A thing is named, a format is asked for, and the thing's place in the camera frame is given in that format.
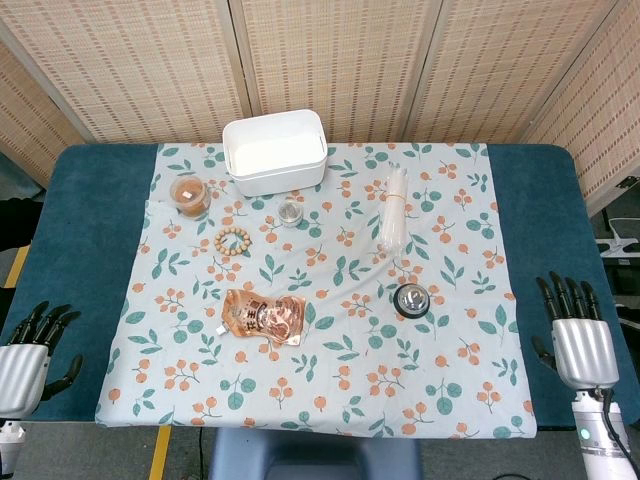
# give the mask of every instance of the table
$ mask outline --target table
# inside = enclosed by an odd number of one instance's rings
[[[85,366],[73,388],[43,404],[33,420],[93,420],[138,246],[156,148],[82,145],[67,149],[59,159],[2,338],[41,299],[54,304],[70,302],[83,316],[60,342],[50,378],[62,376],[80,351],[85,354]],[[550,269],[588,280],[599,292],[602,313],[610,322],[617,347],[621,373],[617,401],[625,421],[635,421],[640,416],[640,388],[571,157],[560,148],[544,145],[490,145],[489,156],[539,427],[573,425],[573,392],[538,362],[529,342],[531,335],[538,334],[551,343],[534,282],[535,276]]]

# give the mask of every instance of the gray floor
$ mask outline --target gray floor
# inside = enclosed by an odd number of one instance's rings
[[[640,216],[640,188],[609,208],[610,216]],[[596,236],[611,236],[601,217],[594,219]],[[640,237],[640,222],[620,222],[620,234]],[[0,254],[0,284],[13,261],[13,253]],[[103,429],[93,424],[28,424],[28,440],[16,480],[144,479],[155,447],[157,429],[151,427]],[[640,432],[627,429],[634,456],[640,461]],[[215,430],[203,435],[205,468]],[[483,480],[517,472],[531,479],[582,480],[585,478],[575,432],[540,432],[532,440],[437,441],[422,443],[426,480]],[[165,479],[197,478],[198,430],[173,428],[165,465]]]

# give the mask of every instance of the clear plastic cup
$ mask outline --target clear plastic cup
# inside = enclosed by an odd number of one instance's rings
[[[195,175],[176,178],[171,184],[171,199],[180,213],[187,217],[203,214],[211,203],[207,186]]]

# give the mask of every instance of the round metal container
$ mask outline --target round metal container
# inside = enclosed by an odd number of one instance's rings
[[[302,205],[287,198],[278,207],[278,217],[285,227],[295,227],[302,221]]]
[[[400,315],[406,318],[420,318],[429,311],[428,292],[415,283],[399,287],[393,294],[393,305]]]

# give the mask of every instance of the yellow floor line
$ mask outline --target yellow floor line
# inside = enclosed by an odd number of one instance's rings
[[[18,249],[18,253],[16,254],[16,258],[13,261],[13,265],[11,265],[11,270],[9,271],[9,276],[7,277],[7,281],[4,282],[4,288],[15,288],[18,283],[18,278],[20,277],[20,272],[22,271],[22,266],[24,265],[24,261],[27,258],[27,253],[29,253],[29,246],[20,247]]]
[[[164,462],[167,459],[167,450],[169,449],[170,437],[171,437],[170,426],[163,426],[158,428],[158,437],[156,438],[156,449],[153,452],[153,462],[151,463],[149,480],[162,480],[162,474],[164,473]]]

